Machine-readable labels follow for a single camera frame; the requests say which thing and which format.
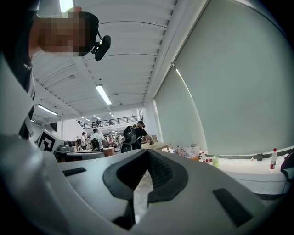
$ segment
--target balcony railing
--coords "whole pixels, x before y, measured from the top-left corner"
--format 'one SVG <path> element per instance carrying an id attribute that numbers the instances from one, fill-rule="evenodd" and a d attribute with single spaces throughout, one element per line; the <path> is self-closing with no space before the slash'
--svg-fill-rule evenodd
<path id="1" fill-rule="evenodd" d="M 105 126 L 113 126 L 117 124 L 124 124 L 124 123 L 133 123 L 137 122 L 138 117 L 137 116 L 131 116 L 131 117 L 122 117 L 122 118 L 115 118 L 115 119 L 108 119 L 108 120 L 102 120 L 99 121 L 99 125 L 96 124 L 96 122 L 91 123 L 83 123 L 79 122 L 82 128 L 84 129 L 91 129 L 91 128 L 98 128 L 98 127 L 105 127 Z"/>

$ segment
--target man in white shirt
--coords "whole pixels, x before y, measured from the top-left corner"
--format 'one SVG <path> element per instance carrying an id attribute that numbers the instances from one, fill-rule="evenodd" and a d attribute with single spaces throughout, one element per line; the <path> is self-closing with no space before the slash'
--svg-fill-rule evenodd
<path id="1" fill-rule="evenodd" d="M 83 132 L 82 133 L 82 137 L 81 137 L 81 145 L 82 145 L 82 149 L 83 150 L 86 150 L 87 149 L 87 147 L 86 147 L 86 140 L 85 140 L 85 134 L 86 134 L 86 132 Z"/>
<path id="2" fill-rule="evenodd" d="M 102 134 L 98 133 L 98 129 L 97 128 L 95 128 L 93 130 L 93 132 L 94 133 L 91 135 L 91 139 L 93 140 L 95 138 L 96 140 L 98 140 L 100 151 L 101 152 L 104 152 L 103 146 L 106 146 L 106 144 L 107 144 L 104 136 Z"/>

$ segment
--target man in black shirt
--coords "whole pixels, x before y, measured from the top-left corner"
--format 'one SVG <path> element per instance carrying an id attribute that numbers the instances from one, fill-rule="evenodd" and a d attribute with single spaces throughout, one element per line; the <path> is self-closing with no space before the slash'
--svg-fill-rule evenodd
<path id="1" fill-rule="evenodd" d="M 141 139 L 144 136 L 147 140 L 149 140 L 150 144 L 154 144 L 154 141 L 152 140 L 151 136 L 147 134 L 147 132 L 143 129 L 144 122 L 139 121 L 137 125 L 134 127 L 134 130 L 136 132 L 136 143 L 133 144 L 133 150 L 134 149 L 141 149 Z"/>
<path id="2" fill-rule="evenodd" d="M 34 100 L 33 54 L 44 51 L 58 56 L 83 56 L 90 52 L 98 33 L 99 20 L 80 7 L 74 7 L 62 17 L 39 17 L 40 0 L 20 13 L 18 22 L 10 26 L 8 39 L 3 43 L 5 59 L 15 78 Z M 34 107 L 28 116 L 31 119 Z M 29 137 L 24 124 L 19 132 Z"/>

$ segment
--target ceiling beam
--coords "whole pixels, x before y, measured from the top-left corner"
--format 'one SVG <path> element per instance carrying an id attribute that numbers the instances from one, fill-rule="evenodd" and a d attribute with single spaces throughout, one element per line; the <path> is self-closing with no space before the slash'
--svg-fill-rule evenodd
<path id="1" fill-rule="evenodd" d="M 96 90 L 96 84 L 88 70 L 88 68 L 86 67 L 83 59 L 81 57 L 74 57 L 73 58 L 73 61 L 74 63 L 76 64 L 79 72 L 81 73 L 82 75 L 82 78 L 85 80 L 86 82 L 86 85 L 89 87 L 89 90 L 92 90 L 95 92 L 95 94 L 97 94 L 97 96 L 99 97 L 100 99 L 100 102 L 109 110 L 111 111 L 111 108 L 109 105 L 107 105 L 105 103 L 105 101 L 102 99 L 102 97 L 100 96 L 100 94 L 97 92 Z"/>
<path id="2" fill-rule="evenodd" d="M 170 63 L 174 62 L 208 2 L 209 0 L 179 0 L 177 2 L 159 49 L 144 103 L 151 101 L 157 94 L 170 69 Z"/>
<path id="3" fill-rule="evenodd" d="M 137 108 L 142 108 L 142 107 L 144 107 L 144 105 L 141 103 L 140 104 L 133 104 L 133 105 L 120 105 L 120 106 L 112 107 L 111 112 L 118 112 L 118 111 L 124 111 L 124 110 L 129 110 L 129 109 L 137 109 Z M 97 115 L 97 114 L 107 113 L 107 112 L 109 112 L 109 110 L 107 108 L 102 108 L 102 109 L 83 112 L 82 116 L 92 116 L 94 114 Z M 76 118 L 76 116 L 65 115 L 65 116 L 62 116 L 60 120 L 69 120 L 69 119 L 73 119 L 73 118 Z"/>
<path id="4" fill-rule="evenodd" d="M 46 90 L 45 87 L 43 87 L 40 83 L 38 83 L 37 81 L 35 81 L 35 87 L 36 87 L 36 90 L 38 92 L 41 93 L 41 98 L 47 98 L 49 99 L 50 101 L 52 101 L 53 103 L 57 104 L 58 106 L 64 108 L 64 109 L 67 109 L 69 110 L 70 112 L 72 112 L 73 114 L 75 114 L 76 116 L 80 116 L 80 112 L 77 111 L 76 109 L 74 109 L 73 107 L 69 106 L 68 104 L 64 103 L 62 100 L 60 100 L 59 98 L 57 98 L 55 95 L 53 95 L 52 93 L 50 93 L 48 90 Z M 39 104 L 40 102 L 40 98 L 37 97 L 35 99 L 35 103 L 36 104 Z"/>

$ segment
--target white ceiling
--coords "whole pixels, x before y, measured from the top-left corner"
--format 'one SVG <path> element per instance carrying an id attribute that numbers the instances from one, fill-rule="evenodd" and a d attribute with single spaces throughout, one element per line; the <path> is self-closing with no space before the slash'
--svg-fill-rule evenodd
<path id="1" fill-rule="evenodd" d="M 35 104 L 58 114 L 54 116 L 35 107 L 33 120 L 41 124 L 142 107 L 150 89 L 150 79 L 154 80 L 156 76 L 153 69 L 161 66 L 162 59 L 159 57 L 164 58 L 168 50 L 174 54 L 179 50 L 169 45 L 186 9 L 194 1 L 74 2 L 83 11 L 98 17 L 99 32 L 101 36 L 111 36 L 111 47 L 98 62 L 91 53 L 77 58 L 60 58 L 44 52 L 33 56 Z M 59 12 L 59 0 L 43 0 L 38 14 L 47 17 Z M 112 105 L 106 105 L 100 97 L 95 89 L 98 84 L 103 85 Z"/>

